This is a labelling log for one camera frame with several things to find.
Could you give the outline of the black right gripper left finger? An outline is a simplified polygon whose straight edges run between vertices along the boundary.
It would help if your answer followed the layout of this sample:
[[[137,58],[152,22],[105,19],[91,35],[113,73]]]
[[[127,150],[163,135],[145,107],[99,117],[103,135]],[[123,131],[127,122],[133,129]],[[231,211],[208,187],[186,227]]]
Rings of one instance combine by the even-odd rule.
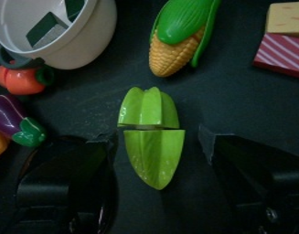
[[[117,211],[117,134],[64,135],[0,163],[0,234],[108,234]]]

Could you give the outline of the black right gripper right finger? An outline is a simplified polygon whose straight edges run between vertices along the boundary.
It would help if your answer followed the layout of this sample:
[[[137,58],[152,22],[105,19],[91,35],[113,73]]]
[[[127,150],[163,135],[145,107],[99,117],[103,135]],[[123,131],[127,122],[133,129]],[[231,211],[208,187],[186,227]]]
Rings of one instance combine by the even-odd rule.
[[[299,234],[299,156],[199,127],[232,212],[232,234]]]

